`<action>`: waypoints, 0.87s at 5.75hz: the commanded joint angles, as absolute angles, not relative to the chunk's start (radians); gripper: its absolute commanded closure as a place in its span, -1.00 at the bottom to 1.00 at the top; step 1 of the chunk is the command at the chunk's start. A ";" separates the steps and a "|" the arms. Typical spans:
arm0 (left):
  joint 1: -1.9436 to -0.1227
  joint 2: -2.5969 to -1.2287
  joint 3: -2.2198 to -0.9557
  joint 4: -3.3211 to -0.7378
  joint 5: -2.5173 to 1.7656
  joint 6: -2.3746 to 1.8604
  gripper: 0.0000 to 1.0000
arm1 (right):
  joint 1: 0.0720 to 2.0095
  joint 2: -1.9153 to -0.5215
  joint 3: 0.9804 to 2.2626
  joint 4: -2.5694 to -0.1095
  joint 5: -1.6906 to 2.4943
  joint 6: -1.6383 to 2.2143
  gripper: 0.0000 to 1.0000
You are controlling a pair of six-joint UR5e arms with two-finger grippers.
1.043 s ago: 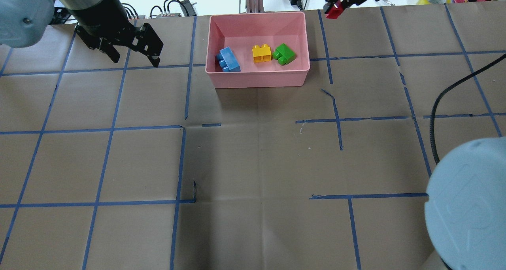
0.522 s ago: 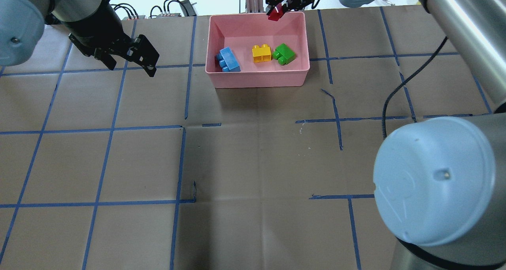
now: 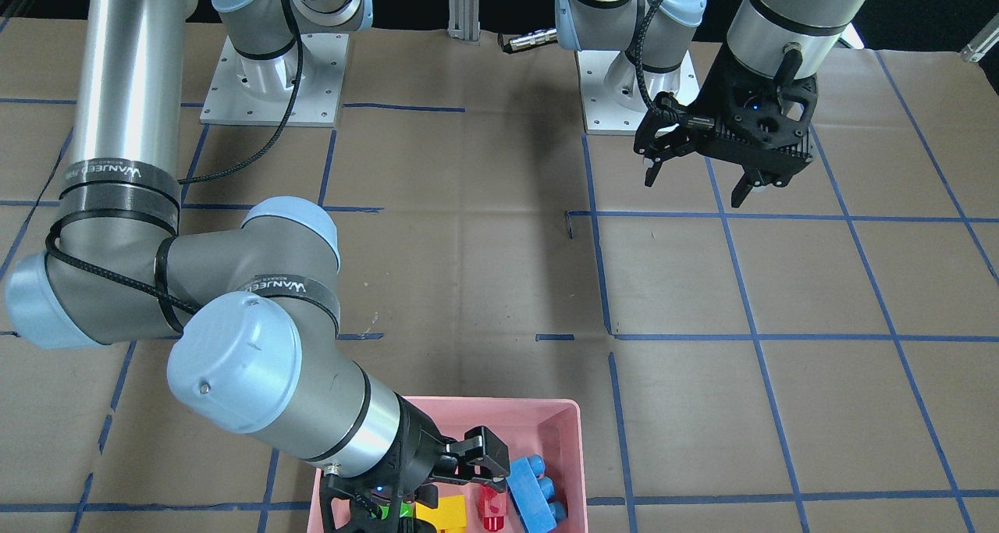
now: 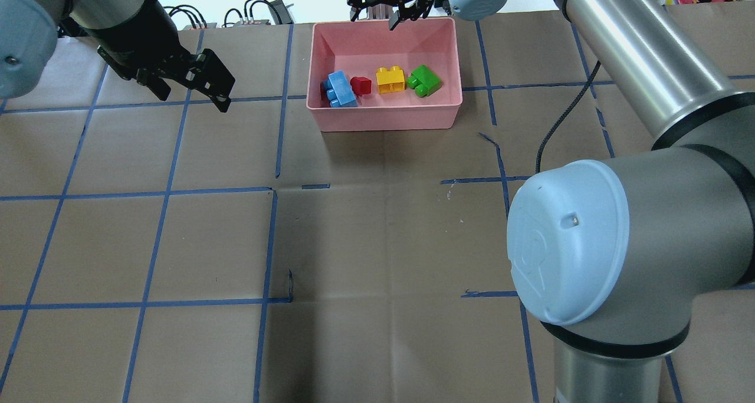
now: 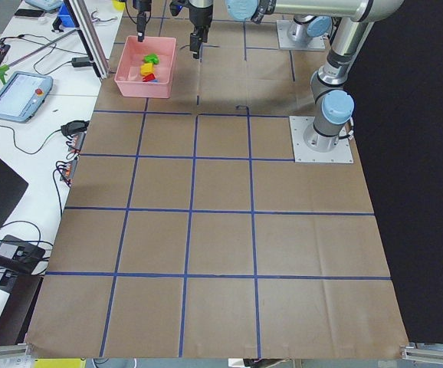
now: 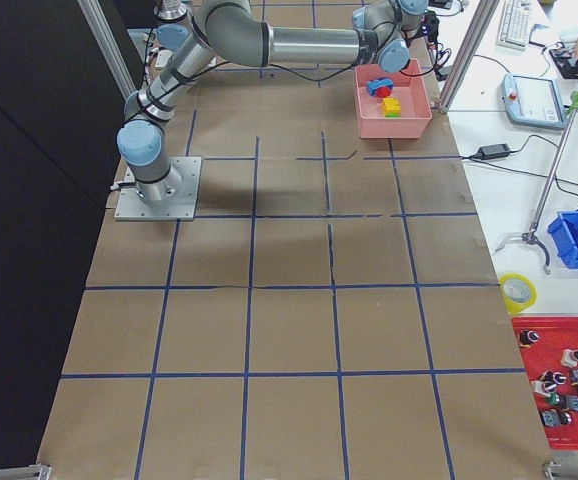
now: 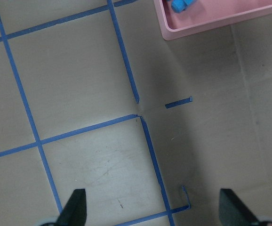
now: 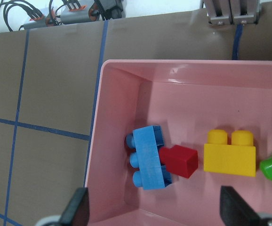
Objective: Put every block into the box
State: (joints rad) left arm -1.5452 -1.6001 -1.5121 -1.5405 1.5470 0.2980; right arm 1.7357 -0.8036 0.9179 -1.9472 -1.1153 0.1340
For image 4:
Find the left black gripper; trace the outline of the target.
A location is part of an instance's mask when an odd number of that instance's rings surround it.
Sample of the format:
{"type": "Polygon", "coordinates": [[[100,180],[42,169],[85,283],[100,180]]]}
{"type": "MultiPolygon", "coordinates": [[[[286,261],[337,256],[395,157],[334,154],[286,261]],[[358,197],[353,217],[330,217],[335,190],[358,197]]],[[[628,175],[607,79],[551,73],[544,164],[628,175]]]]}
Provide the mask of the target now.
{"type": "Polygon", "coordinates": [[[211,49],[191,54],[179,40],[177,28],[158,2],[144,2],[137,13],[110,28],[86,28],[99,43],[98,53],[116,74],[167,101],[167,80],[204,94],[219,112],[229,110],[235,77],[211,49]]]}

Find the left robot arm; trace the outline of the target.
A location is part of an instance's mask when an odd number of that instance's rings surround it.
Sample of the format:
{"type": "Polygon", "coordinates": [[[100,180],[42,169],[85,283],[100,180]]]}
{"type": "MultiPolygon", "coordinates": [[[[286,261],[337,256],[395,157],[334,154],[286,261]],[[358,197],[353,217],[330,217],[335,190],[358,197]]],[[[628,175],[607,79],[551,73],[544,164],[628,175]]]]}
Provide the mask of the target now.
{"type": "Polygon", "coordinates": [[[159,100],[169,81],[198,91],[227,112],[235,79],[211,50],[184,48],[159,0],[1,0],[1,94],[29,94],[70,19],[98,43],[98,53],[122,80],[134,80],[159,100]]]}

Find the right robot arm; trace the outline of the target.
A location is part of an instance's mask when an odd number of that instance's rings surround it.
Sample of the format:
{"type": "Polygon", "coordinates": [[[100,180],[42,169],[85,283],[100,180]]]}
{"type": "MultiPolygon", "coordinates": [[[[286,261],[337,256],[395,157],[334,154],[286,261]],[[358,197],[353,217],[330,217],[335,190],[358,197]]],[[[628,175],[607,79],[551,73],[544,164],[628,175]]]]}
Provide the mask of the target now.
{"type": "MultiPolygon", "coordinates": [[[[506,0],[448,0],[472,21],[506,0]]],[[[554,0],[654,137],[626,158],[536,173],[508,209],[518,298],[554,337],[555,402],[655,402],[693,301],[753,282],[753,92],[653,0],[554,0]]],[[[432,0],[347,0],[389,21],[432,0]]]]}

